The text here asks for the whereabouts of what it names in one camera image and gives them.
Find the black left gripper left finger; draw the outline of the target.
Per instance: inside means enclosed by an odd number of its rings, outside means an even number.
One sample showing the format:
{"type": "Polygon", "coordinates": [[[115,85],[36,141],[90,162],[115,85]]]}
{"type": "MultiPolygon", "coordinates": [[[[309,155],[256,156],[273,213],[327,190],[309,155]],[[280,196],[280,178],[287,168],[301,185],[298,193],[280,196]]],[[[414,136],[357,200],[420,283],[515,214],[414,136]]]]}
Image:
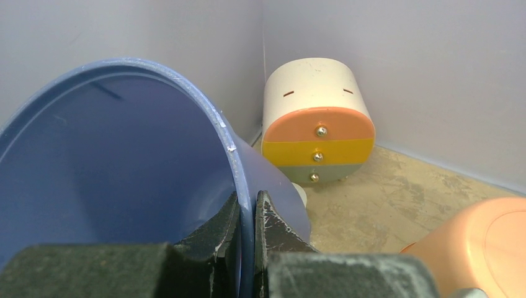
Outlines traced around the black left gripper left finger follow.
{"type": "Polygon", "coordinates": [[[30,246],[1,272],[1,296],[235,297],[239,217],[232,193],[175,244],[30,246]]]}

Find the blue plastic bucket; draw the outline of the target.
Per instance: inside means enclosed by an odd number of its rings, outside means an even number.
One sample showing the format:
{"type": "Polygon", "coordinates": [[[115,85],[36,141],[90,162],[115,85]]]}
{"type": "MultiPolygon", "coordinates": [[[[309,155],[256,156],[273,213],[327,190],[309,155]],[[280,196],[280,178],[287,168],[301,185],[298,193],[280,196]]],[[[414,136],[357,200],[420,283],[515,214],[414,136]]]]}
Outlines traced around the blue plastic bucket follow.
{"type": "Polygon", "coordinates": [[[93,62],[50,82],[1,127],[1,266],[36,244],[176,243],[235,192],[236,282],[247,297],[260,191],[310,239],[293,184],[188,79],[137,58],[93,62]]]}

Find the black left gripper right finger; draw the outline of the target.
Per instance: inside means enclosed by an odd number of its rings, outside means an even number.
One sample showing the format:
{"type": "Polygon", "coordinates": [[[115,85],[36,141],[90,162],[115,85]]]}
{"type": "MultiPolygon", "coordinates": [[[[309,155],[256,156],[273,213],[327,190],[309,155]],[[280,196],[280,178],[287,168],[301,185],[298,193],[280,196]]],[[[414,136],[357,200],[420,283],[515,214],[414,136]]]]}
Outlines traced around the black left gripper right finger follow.
{"type": "Polygon", "coordinates": [[[438,297],[415,256],[322,253],[278,213],[267,191],[256,200],[254,297],[438,297]]]}

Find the orange plastic bucket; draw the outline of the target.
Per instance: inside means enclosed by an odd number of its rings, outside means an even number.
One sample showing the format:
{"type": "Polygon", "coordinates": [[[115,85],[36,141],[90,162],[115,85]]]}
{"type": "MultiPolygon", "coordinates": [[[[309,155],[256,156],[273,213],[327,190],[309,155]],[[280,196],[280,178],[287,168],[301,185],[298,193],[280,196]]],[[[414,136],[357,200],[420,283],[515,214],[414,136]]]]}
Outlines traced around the orange plastic bucket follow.
{"type": "Polygon", "coordinates": [[[432,273],[441,297],[479,288],[489,297],[525,297],[525,199],[477,202],[402,249],[432,273]]]}

